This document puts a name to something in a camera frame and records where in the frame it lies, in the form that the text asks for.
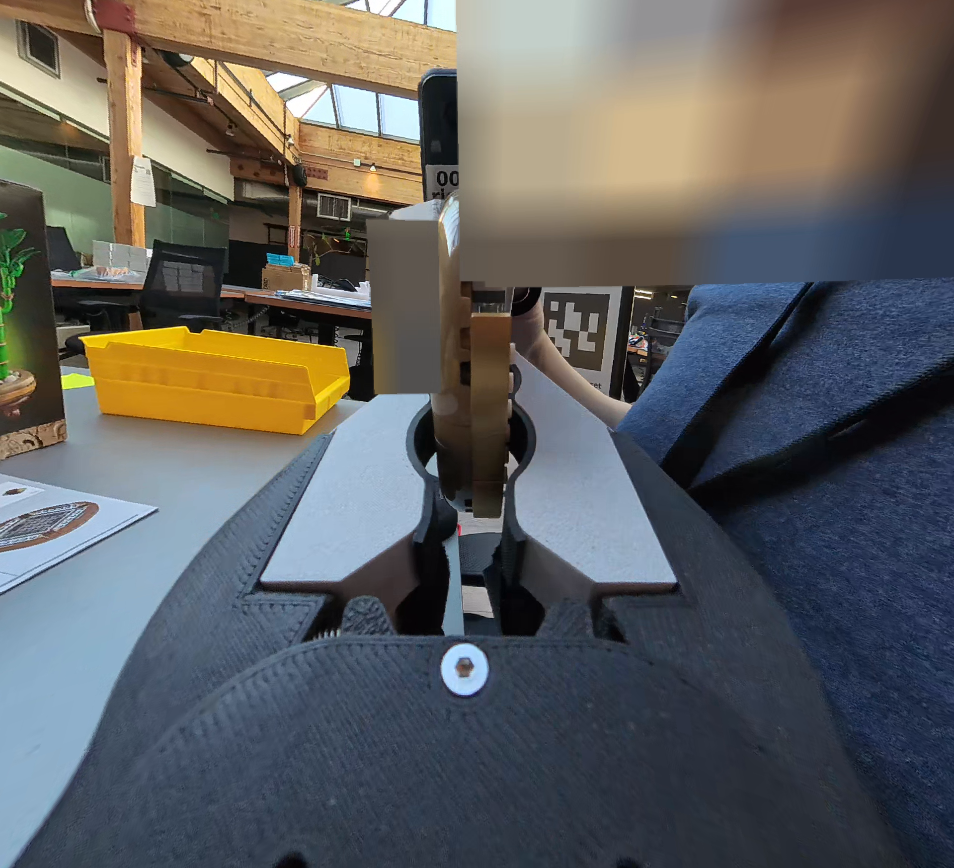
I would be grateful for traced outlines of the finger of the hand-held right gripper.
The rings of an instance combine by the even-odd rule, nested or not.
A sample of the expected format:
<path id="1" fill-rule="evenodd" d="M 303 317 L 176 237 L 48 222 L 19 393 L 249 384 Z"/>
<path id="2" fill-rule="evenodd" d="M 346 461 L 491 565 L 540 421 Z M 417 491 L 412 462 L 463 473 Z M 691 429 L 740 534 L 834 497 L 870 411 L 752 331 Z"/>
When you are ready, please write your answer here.
<path id="1" fill-rule="evenodd" d="M 428 201 L 367 223 L 379 395 L 441 389 L 439 213 L 439 201 Z"/>

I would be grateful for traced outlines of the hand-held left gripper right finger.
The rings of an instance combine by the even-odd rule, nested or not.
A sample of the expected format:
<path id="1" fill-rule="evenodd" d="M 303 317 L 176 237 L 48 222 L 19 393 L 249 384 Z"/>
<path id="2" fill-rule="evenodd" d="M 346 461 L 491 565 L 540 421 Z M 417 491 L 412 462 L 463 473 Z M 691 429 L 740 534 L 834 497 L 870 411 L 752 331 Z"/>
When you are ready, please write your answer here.
<path id="1" fill-rule="evenodd" d="M 484 580 L 502 634 L 565 600 L 672 594 L 677 576 L 613 433 L 523 356 L 510 365 L 503 526 Z"/>

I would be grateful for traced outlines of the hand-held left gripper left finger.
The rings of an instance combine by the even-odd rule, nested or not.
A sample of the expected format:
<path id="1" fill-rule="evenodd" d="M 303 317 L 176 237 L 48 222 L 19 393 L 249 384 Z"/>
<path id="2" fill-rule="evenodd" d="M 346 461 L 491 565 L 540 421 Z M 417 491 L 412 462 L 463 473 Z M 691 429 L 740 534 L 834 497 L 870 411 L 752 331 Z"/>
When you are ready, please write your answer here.
<path id="1" fill-rule="evenodd" d="M 374 596 L 398 629 L 458 634 L 458 513 L 428 467 L 427 395 L 380 395 L 331 434 L 263 588 Z"/>

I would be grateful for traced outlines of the round tan gold lego base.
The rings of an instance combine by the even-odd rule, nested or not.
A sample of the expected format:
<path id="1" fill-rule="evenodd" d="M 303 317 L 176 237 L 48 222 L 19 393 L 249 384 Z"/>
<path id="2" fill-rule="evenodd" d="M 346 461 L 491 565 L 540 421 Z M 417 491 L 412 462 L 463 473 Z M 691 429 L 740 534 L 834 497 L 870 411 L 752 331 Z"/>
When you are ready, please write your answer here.
<path id="1" fill-rule="evenodd" d="M 438 477 L 475 518 L 502 515 L 512 383 L 513 287 L 462 276 L 459 195 L 438 212 L 440 390 L 431 394 Z"/>

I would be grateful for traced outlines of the person's right forearm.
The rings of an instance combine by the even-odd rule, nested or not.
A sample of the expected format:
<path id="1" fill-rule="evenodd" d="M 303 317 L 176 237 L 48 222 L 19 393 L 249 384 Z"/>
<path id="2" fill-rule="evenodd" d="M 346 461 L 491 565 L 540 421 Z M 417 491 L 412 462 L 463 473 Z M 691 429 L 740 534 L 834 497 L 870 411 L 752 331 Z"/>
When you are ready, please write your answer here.
<path id="1" fill-rule="evenodd" d="M 563 358 L 544 330 L 539 289 L 518 290 L 517 297 L 511 314 L 515 351 L 607 427 L 617 427 L 631 406 L 594 388 Z"/>

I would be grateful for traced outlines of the lego instruction booklet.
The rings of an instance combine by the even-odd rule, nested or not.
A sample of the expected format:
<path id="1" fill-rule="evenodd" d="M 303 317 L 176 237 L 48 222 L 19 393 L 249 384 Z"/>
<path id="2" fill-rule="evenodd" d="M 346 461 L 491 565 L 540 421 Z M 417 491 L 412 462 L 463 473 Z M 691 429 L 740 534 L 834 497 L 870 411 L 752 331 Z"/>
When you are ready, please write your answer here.
<path id="1" fill-rule="evenodd" d="M 155 506 L 1 477 L 1 591 L 157 512 Z"/>

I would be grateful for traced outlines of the dark bamboo picture lego box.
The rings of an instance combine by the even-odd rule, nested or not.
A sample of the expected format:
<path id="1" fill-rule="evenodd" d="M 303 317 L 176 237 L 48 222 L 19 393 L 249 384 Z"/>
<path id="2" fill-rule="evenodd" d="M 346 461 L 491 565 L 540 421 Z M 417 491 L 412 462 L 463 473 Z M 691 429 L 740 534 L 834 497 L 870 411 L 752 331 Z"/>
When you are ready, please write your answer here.
<path id="1" fill-rule="evenodd" d="M 1 181 L 1 459 L 67 439 L 41 192 Z"/>

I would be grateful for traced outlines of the long wooden desk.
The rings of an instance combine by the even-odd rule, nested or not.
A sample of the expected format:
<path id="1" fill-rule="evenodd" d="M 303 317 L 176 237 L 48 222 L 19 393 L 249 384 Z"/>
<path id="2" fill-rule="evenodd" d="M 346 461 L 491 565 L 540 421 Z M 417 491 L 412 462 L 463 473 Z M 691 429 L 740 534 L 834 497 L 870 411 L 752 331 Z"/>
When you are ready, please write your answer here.
<path id="1" fill-rule="evenodd" d="M 69 302 L 83 307 L 94 316 L 102 316 L 101 332 L 140 330 L 144 328 L 144 319 L 140 313 L 138 295 L 142 291 L 142 281 L 114 278 L 75 278 L 66 273 L 53 273 L 51 283 L 54 289 L 55 303 L 60 304 L 67 292 L 73 295 Z M 182 324 L 197 324 L 199 327 L 221 327 L 227 322 L 232 303 L 249 305 L 251 312 L 246 313 L 245 330 L 253 335 L 256 331 L 254 321 L 274 310 L 287 313 L 318 327 L 325 333 L 334 328 L 351 328 L 359 331 L 356 341 L 369 345 L 372 338 L 372 313 L 369 308 L 355 304 L 346 305 L 327 300 L 313 300 L 304 295 L 284 291 L 251 289 L 240 286 L 224 285 L 221 288 L 220 310 L 217 316 L 196 316 L 187 314 L 180 318 Z"/>

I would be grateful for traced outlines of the black framed marker sign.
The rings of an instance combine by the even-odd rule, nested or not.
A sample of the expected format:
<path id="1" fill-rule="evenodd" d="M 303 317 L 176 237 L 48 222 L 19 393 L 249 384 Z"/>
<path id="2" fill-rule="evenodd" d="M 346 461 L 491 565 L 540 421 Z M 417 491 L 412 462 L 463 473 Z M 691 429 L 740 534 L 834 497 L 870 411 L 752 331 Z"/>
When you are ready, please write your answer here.
<path id="1" fill-rule="evenodd" d="M 603 394 L 621 399 L 632 290 L 624 286 L 544 288 L 544 330 L 563 359 Z"/>

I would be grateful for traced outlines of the yellow plastic bin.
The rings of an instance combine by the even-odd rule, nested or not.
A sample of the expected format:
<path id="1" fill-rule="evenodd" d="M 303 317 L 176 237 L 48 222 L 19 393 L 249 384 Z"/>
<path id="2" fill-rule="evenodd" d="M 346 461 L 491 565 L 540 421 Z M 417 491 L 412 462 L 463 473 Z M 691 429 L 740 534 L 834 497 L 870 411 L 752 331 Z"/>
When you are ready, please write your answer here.
<path id="1" fill-rule="evenodd" d="M 349 392 L 346 352 L 185 326 L 89 335 L 103 414 L 303 435 Z"/>

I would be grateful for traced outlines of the black mesh office chair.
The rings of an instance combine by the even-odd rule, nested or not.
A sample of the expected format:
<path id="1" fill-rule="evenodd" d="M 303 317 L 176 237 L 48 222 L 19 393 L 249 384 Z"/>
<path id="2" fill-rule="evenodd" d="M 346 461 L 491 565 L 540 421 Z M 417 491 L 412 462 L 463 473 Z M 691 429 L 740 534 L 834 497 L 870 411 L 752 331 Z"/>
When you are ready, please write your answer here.
<path id="1" fill-rule="evenodd" d="M 183 326 L 221 330 L 221 288 L 227 252 L 155 239 L 139 299 L 144 329 Z"/>

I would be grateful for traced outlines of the person's blue jacket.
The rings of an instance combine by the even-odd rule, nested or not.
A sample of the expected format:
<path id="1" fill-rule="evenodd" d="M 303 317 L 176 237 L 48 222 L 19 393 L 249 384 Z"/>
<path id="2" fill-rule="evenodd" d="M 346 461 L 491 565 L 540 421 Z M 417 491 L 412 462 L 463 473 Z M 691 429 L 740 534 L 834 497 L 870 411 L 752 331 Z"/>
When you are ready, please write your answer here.
<path id="1" fill-rule="evenodd" d="M 953 862 L 952 278 L 698 285 L 618 429 L 747 553 L 914 866 Z"/>

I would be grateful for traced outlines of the stack of grey boxes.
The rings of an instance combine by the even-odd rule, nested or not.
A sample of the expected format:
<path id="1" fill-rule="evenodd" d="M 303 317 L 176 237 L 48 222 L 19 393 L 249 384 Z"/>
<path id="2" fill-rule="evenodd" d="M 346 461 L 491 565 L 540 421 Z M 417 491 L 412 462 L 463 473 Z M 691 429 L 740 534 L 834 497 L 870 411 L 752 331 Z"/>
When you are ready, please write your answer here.
<path id="1" fill-rule="evenodd" d="M 145 247 L 99 240 L 92 242 L 91 248 L 92 266 L 125 270 L 131 274 L 145 274 L 153 254 L 152 249 Z"/>

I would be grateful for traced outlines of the wooden support post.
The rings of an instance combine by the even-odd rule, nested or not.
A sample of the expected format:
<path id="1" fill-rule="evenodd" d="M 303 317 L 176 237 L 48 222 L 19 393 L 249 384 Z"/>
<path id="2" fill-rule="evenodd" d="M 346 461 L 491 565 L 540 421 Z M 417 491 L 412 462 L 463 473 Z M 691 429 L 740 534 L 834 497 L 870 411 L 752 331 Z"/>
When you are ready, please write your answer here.
<path id="1" fill-rule="evenodd" d="M 133 202 L 135 160 L 142 156 L 142 51 L 124 32 L 103 31 L 107 76 L 113 239 L 145 247 L 145 208 Z"/>

